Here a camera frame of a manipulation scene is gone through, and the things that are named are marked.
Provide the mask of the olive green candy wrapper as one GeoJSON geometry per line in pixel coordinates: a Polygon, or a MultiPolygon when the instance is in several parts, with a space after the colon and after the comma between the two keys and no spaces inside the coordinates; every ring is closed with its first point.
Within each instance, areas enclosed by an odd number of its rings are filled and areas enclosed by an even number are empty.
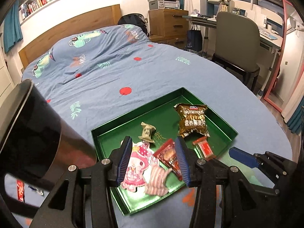
{"type": "Polygon", "coordinates": [[[139,139],[149,143],[154,143],[154,140],[151,138],[152,134],[156,131],[156,127],[144,122],[141,122],[142,134],[139,136],[139,139]]]}

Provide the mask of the dark shopping bag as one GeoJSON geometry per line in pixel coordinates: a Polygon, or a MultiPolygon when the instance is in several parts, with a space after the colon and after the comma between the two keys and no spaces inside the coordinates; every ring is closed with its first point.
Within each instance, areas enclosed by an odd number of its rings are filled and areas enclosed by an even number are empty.
{"type": "Polygon", "coordinates": [[[193,24],[192,28],[187,31],[186,49],[199,52],[203,48],[203,37],[198,25],[193,24]]]}

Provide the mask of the wooden drawer cabinet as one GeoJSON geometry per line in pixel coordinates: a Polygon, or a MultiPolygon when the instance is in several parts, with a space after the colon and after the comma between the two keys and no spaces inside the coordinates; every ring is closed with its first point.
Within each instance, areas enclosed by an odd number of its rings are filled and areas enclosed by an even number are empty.
{"type": "Polygon", "coordinates": [[[151,42],[184,49],[189,29],[189,22],[184,16],[188,16],[188,14],[188,11],[178,9],[149,10],[149,39],[151,42]]]}

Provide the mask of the pink striped candy wrapper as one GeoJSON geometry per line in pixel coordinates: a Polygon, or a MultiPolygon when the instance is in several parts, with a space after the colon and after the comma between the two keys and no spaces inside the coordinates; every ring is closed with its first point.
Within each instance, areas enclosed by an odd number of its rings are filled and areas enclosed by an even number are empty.
{"type": "Polygon", "coordinates": [[[165,170],[159,165],[153,165],[150,173],[150,180],[145,184],[145,194],[150,196],[163,197],[169,192],[166,187],[166,178],[171,173],[172,169],[165,170]]]}

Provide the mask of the teal curtain left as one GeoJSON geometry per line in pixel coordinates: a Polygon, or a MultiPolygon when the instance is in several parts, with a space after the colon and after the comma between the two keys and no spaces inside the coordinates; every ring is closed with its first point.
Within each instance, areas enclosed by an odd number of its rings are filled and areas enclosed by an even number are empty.
{"type": "Polygon", "coordinates": [[[4,52],[9,52],[15,44],[23,39],[19,21],[19,0],[16,0],[4,19],[4,52]]]}

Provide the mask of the white printer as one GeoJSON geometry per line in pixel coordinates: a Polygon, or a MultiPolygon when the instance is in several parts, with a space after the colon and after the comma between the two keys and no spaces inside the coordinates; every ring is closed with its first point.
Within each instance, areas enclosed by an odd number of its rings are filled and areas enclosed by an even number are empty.
{"type": "Polygon", "coordinates": [[[147,0],[149,10],[180,9],[180,0],[147,0]]]}

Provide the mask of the small red orange sachet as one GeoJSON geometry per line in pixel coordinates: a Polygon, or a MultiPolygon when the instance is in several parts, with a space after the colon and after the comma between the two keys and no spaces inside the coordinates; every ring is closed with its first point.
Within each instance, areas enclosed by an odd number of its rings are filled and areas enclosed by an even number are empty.
{"type": "Polygon", "coordinates": [[[206,136],[198,138],[192,144],[196,147],[196,149],[198,149],[200,153],[203,154],[204,159],[210,160],[212,158],[215,158],[215,154],[213,153],[211,147],[209,146],[206,136]]]}

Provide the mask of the blue white snack packet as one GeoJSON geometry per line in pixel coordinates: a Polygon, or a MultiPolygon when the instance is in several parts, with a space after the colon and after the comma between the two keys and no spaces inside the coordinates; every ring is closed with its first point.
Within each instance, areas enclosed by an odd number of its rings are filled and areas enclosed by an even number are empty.
{"type": "Polygon", "coordinates": [[[37,194],[44,196],[44,191],[40,188],[37,188],[35,186],[32,185],[28,185],[28,188],[30,188],[32,191],[36,192],[37,194]]]}

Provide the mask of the red white spicy snack packet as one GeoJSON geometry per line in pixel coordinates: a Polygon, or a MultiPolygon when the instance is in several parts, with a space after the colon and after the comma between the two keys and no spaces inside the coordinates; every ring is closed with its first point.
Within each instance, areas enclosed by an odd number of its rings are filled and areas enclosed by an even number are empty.
{"type": "Polygon", "coordinates": [[[24,182],[17,180],[17,200],[24,203],[24,182]]]}

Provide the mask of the green metal tray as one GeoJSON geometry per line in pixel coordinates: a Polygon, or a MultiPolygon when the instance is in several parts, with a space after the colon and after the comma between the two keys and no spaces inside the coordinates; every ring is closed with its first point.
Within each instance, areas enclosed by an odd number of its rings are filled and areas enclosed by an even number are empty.
{"type": "MultiPolygon", "coordinates": [[[[174,110],[174,105],[180,103],[203,104],[187,89],[179,88],[93,129],[91,133],[99,160],[107,158],[126,136],[130,136],[134,143],[138,142],[142,133],[142,122],[156,127],[152,151],[159,149],[168,139],[175,139],[178,136],[180,117],[174,110]]],[[[218,157],[228,150],[238,133],[211,108],[206,110],[205,116],[210,135],[208,143],[214,155],[218,157]]],[[[137,188],[136,192],[121,187],[112,188],[111,194],[124,216],[162,200],[161,197],[145,194],[144,187],[137,188]]]]}

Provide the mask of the brown nutritious snack packet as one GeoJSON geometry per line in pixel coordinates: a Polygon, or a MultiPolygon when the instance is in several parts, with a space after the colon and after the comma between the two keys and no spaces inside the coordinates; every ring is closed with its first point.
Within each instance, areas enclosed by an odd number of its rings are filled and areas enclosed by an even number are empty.
{"type": "Polygon", "coordinates": [[[185,138],[191,133],[199,133],[209,137],[205,111],[208,106],[203,104],[176,104],[174,110],[180,117],[178,135],[185,138]]]}

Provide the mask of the wooden headboard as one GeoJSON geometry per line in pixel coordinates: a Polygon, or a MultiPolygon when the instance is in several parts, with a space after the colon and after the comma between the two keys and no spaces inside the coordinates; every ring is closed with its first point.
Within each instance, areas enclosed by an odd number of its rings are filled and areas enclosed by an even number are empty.
{"type": "Polygon", "coordinates": [[[121,7],[119,4],[115,4],[85,12],[52,27],[19,51],[23,68],[26,68],[59,40],[77,33],[116,25],[121,16],[121,7]]]}

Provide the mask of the pink cartoon character snack pack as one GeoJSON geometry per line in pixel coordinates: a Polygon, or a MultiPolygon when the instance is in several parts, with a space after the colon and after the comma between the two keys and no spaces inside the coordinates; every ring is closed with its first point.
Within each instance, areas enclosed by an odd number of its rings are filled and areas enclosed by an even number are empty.
{"type": "Polygon", "coordinates": [[[147,141],[133,143],[131,157],[121,188],[136,192],[138,187],[147,183],[144,172],[155,165],[159,166],[159,160],[150,149],[150,143],[147,141]]]}

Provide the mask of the pink framed mirror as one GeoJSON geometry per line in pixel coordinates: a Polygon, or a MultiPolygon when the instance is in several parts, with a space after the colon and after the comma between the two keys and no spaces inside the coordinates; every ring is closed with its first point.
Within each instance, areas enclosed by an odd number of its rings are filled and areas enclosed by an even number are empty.
{"type": "Polygon", "coordinates": [[[282,0],[282,4],[283,4],[283,12],[284,12],[284,23],[283,23],[282,44],[281,44],[281,49],[279,50],[280,54],[279,54],[277,62],[276,62],[275,70],[273,71],[273,77],[270,81],[269,87],[268,87],[265,95],[263,96],[264,101],[269,103],[275,110],[277,110],[280,113],[282,112],[282,108],[270,99],[270,93],[275,85],[275,81],[276,81],[278,72],[280,70],[280,65],[282,63],[282,58],[283,58],[283,53],[284,53],[284,48],[285,48],[285,42],[286,42],[286,38],[287,38],[287,5],[290,5],[293,7],[293,4],[288,0],[282,0]]]}

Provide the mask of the red brown snack packet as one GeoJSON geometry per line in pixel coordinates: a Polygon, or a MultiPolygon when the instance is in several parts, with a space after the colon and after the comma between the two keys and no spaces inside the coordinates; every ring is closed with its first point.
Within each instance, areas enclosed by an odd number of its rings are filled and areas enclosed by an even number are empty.
{"type": "Polygon", "coordinates": [[[178,164],[175,142],[172,139],[168,139],[155,153],[154,157],[158,158],[165,166],[172,169],[176,174],[178,180],[182,180],[180,167],[178,164]]]}

